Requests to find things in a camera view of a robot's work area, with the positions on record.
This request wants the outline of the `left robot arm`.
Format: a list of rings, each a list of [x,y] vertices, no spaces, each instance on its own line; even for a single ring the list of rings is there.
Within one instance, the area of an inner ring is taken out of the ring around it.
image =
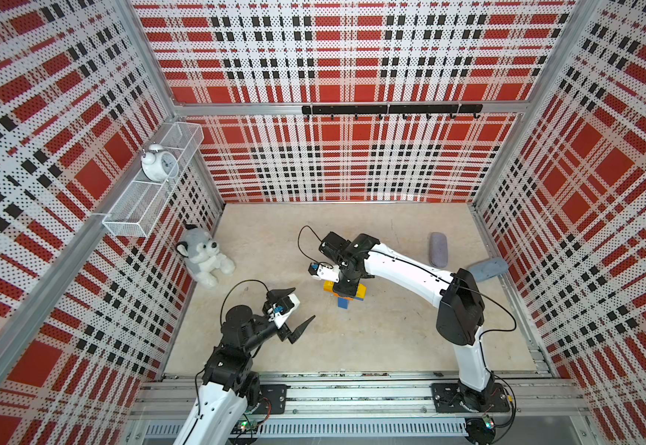
[[[261,403],[267,415],[273,413],[272,402],[261,391],[260,376],[252,370],[254,356],[273,337],[295,343],[302,336],[310,320],[294,329],[287,325],[300,305],[291,287],[267,291],[261,313],[247,305],[227,311],[220,325],[222,339],[195,376],[195,402],[176,444],[226,444],[245,436],[254,438],[258,426],[249,414]]]

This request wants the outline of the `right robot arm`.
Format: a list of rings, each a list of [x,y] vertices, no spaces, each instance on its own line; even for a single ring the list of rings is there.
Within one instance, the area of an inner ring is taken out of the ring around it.
[[[332,283],[331,292],[352,299],[363,279],[384,278],[426,300],[437,310],[436,330],[454,345],[458,393],[464,406],[482,412],[491,402],[495,378],[482,351],[485,303],[473,275],[452,273],[420,263],[392,250],[376,237],[347,240],[330,232],[318,250],[326,259],[310,263],[308,272]]]

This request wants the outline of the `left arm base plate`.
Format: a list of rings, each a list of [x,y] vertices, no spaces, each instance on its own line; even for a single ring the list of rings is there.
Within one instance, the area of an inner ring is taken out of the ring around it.
[[[286,411],[289,386],[285,384],[261,385],[260,398],[252,411],[255,415],[283,415]]]

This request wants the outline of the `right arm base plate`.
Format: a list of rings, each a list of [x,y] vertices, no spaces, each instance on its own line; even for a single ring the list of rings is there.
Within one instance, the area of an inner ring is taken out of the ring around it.
[[[511,407],[503,386],[491,381],[483,391],[459,383],[434,383],[432,401],[437,413],[510,413]]]

